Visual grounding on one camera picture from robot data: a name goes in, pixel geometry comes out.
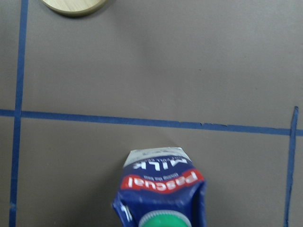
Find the blue milk carton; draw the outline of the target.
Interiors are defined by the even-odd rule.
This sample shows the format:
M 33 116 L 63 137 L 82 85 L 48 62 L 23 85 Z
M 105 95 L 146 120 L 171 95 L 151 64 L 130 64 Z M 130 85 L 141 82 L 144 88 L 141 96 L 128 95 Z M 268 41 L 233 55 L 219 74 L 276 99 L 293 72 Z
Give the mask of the blue milk carton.
M 203 175 L 179 147 L 130 151 L 112 206 L 124 227 L 205 227 Z

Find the wooden mug tree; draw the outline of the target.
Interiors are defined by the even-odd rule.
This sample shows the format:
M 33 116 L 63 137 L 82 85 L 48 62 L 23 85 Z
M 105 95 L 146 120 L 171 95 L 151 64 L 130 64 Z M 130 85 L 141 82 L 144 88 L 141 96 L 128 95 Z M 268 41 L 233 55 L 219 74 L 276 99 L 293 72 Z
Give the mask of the wooden mug tree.
M 107 0 L 42 0 L 52 11 L 68 17 L 82 17 L 101 9 Z

